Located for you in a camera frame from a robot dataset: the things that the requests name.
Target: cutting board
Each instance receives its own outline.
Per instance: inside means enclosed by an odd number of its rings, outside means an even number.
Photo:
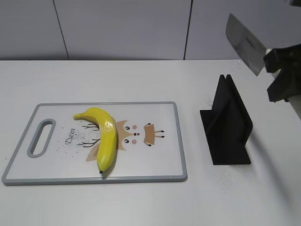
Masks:
[[[118,131],[115,161],[103,174],[96,164],[101,143],[97,125],[72,118],[90,107],[109,112]],[[37,105],[2,182],[57,185],[174,182],[186,178],[174,102],[72,103]]]

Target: black holder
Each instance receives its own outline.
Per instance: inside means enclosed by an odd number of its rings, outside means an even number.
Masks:
[[[269,73],[279,69],[301,70],[301,44],[287,48],[274,48],[263,57]]]
[[[200,114],[213,165],[251,164],[245,145],[253,124],[231,75],[220,75],[212,109]]]
[[[301,1],[300,0],[291,0],[290,5],[292,6],[300,6],[301,7]]]
[[[267,91],[271,102],[300,94],[301,70],[282,69]]]

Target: yellow banana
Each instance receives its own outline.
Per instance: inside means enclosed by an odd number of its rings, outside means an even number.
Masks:
[[[75,114],[74,119],[86,119],[99,125],[101,131],[100,146],[97,153],[97,166],[100,173],[105,172],[115,157],[117,130],[115,120],[105,110],[91,107],[84,113]]]

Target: white table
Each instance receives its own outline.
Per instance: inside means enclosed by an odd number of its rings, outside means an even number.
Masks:
[[[228,73],[253,121],[251,165],[213,166],[199,115],[211,108],[219,75]],[[289,103],[269,102],[272,81],[240,60],[0,62],[1,173],[37,104],[127,101],[177,103],[188,171],[180,183],[0,183],[0,224],[298,225],[301,121]]]

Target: cartoon deer print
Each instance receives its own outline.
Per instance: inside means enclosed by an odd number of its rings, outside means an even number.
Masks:
[[[145,130],[145,138],[144,138],[144,143],[147,146],[151,146],[151,145],[155,145],[155,137],[159,137],[159,138],[164,138],[165,136],[157,136],[156,133],[164,133],[163,130],[158,130],[155,131],[155,126],[154,124],[146,124],[144,126],[144,130]]]
[[[140,135],[139,132],[134,132],[131,133],[129,132],[130,130],[136,130],[137,129],[137,125],[132,125],[130,127],[130,125],[126,125],[127,120],[123,120],[123,121],[118,121],[116,122],[116,129],[117,129],[117,133],[118,133],[118,143],[117,143],[117,149],[118,150],[126,150],[123,146],[123,143],[129,143],[130,142],[130,137],[134,136],[135,138],[138,137]],[[96,124],[88,124],[87,126],[83,126],[85,129],[88,128],[94,128],[93,131],[97,131],[99,130],[98,126]],[[157,136],[156,133],[164,133],[163,130],[158,130],[155,131],[155,126],[154,124],[148,123],[144,126],[144,131],[145,131],[145,138],[144,138],[144,143],[147,146],[152,146],[155,145],[155,138],[159,137],[159,138],[164,138],[165,136]],[[94,146],[96,143],[98,143],[100,139],[93,139],[92,142],[81,142],[78,145],[81,145],[83,147],[92,147]],[[133,145],[135,145],[137,143],[136,139],[132,139],[131,143]],[[99,149],[99,145],[100,143],[98,143],[97,145],[95,145],[92,150],[90,151],[86,161],[94,161],[96,160],[97,157],[97,152]]]

